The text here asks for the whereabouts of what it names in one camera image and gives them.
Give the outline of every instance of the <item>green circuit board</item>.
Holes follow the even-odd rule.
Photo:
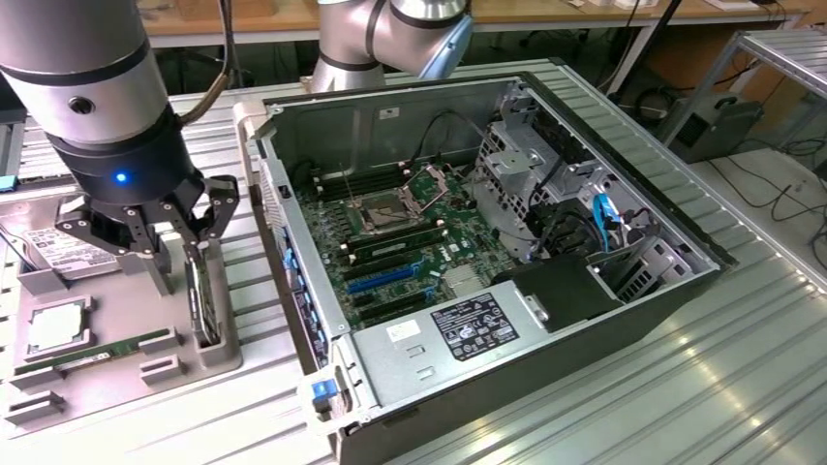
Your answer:
[[[446,194],[416,215],[411,215],[410,210],[400,210],[398,188],[332,201],[323,201],[319,195],[299,194],[328,278],[350,324],[356,329],[455,298],[458,293],[444,279],[446,271],[452,268],[467,265],[463,269],[468,270],[470,266],[482,286],[488,286],[491,279],[515,266],[506,246],[476,210],[462,177],[448,171],[444,181]],[[422,174],[411,182],[410,191],[418,203],[424,205],[440,189],[435,178]],[[347,242],[370,241],[378,234],[392,232],[408,240],[388,241],[391,247],[380,244],[372,249],[343,250],[342,244]],[[383,260],[394,260],[400,265],[348,279],[350,272],[366,266],[359,260],[367,260],[370,266],[376,262],[371,254],[378,253],[383,254]],[[352,283],[382,277],[412,264],[416,266],[414,276],[363,292],[348,292]],[[411,302],[408,305],[394,305],[404,303],[406,298]],[[359,303],[360,299],[370,299],[370,304]]]

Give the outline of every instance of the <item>power supply label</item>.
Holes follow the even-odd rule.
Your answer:
[[[491,293],[431,313],[454,358],[466,361],[519,339]]]

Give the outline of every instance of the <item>blue pcie slot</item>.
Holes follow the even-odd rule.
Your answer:
[[[348,284],[348,294],[356,294],[363,291],[368,291],[374,288],[379,288],[395,281],[400,281],[419,274],[419,268],[423,264],[423,261],[408,264],[406,267],[391,271],[388,273],[380,274],[374,278],[363,279],[362,281],[356,281],[352,284]]]

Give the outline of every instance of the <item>screw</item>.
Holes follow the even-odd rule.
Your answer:
[[[85,97],[72,97],[68,99],[68,109],[77,114],[89,114],[95,111],[95,104]]]

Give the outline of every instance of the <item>warning label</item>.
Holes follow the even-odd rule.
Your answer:
[[[466,361],[519,339],[500,305],[483,294],[431,313],[454,358]]]
[[[55,228],[27,231],[25,239],[57,273],[87,269],[115,262],[115,257],[95,245]]]

